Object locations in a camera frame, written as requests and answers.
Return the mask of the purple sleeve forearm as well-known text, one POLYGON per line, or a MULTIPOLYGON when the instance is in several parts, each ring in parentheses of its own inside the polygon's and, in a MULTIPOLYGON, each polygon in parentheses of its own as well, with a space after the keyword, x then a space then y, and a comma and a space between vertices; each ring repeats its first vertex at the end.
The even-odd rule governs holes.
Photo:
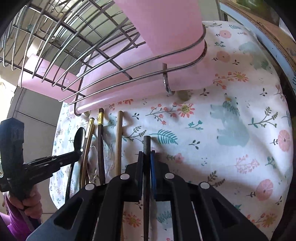
POLYGON ((3 221, 1 223, 1 235, 8 238, 8 240, 11 240, 12 237, 14 240, 26 240, 31 234, 27 223, 24 221, 19 209, 12 205, 7 197, 4 200, 9 214, 1 212, 1 220, 3 221))

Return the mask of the left hand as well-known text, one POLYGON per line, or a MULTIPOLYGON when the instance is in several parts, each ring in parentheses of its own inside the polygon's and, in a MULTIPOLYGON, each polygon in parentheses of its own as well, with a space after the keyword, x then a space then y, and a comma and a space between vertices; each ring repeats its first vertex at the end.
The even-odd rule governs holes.
POLYGON ((5 193, 8 201, 18 209, 25 209, 26 216, 33 219, 40 219, 43 213, 41 204, 41 194, 38 191, 37 185, 34 185, 29 197, 23 201, 18 200, 11 192, 5 193))

